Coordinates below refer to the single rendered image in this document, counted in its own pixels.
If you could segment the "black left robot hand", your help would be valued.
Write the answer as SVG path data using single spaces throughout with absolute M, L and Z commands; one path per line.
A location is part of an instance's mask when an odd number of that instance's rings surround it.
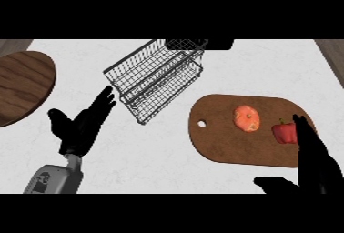
M 58 154 L 82 157 L 94 144 L 101 124 L 115 106 L 112 87 L 106 86 L 89 107 L 73 119 L 56 108 L 47 112 L 51 122 L 51 133 L 60 139 Z

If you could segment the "red bell pepper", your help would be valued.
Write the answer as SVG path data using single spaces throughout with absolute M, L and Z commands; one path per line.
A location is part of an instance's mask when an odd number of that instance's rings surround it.
M 271 132 L 278 144 L 298 143 L 293 123 L 286 123 L 283 119 L 278 119 L 278 124 L 271 126 Z

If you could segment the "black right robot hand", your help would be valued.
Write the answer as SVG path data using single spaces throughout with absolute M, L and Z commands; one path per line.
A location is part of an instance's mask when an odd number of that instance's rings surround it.
M 255 177 L 268 195 L 344 195 L 344 175 L 304 116 L 292 115 L 298 139 L 298 184 L 283 177 Z

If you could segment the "orange round fruit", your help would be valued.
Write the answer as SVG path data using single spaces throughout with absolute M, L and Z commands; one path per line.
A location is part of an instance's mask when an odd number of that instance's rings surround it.
M 258 111 L 250 106 L 237 106 L 233 110 L 233 124 L 246 133 L 255 132 L 261 126 Z

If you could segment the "round dark wooden board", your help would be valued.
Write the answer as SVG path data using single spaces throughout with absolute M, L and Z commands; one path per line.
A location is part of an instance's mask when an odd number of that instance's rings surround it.
M 41 106 L 54 86 L 56 67 L 38 51 L 0 57 L 0 127 L 25 119 Z

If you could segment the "brown oval cutting board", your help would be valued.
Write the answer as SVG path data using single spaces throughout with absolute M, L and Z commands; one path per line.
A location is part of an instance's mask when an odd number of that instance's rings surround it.
M 246 133 L 233 124 L 233 110 L 250 106 L 259 114 L 261 126 Z M 190 109 L 187 133 L 202 156 L 219 163 L 270 167 L 298 167 L 298 145 L 278 144 L 271 126 L 292 122 L 292 115 L 305 117 L 305 110 L 292 101 L 265 96 L 206 95 Z

